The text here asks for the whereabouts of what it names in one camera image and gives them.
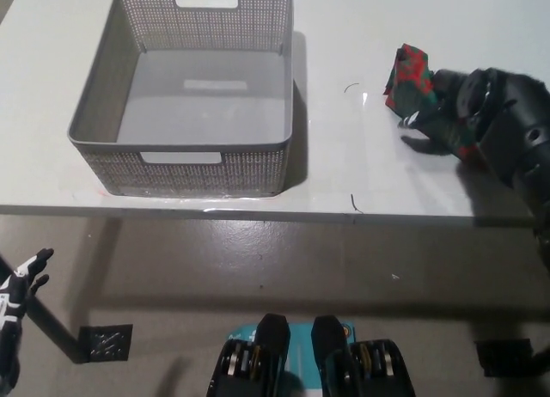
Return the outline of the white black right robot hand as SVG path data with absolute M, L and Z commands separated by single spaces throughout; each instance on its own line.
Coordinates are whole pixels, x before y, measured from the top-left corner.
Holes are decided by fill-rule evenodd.
M 471 165 L 482 160 L 480 138 L 494 116 L 491 84 L 483 70 L 423 72 L 417 80 L 397 82 L 388 98 L 400 117 L 401 140 L 412 150 L 452 155 Z

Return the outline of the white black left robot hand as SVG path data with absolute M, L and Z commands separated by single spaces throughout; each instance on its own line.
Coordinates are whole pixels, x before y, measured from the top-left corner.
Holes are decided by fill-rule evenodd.
M 27 302 L 49 280 L 47 274 L 34 280 L 46 268 L 53 256 L 52 248 L 42 248 L 20 264 L 1 284 L 1 395 L 7 396 L 20 375 L 22 320 L 27 313 Z

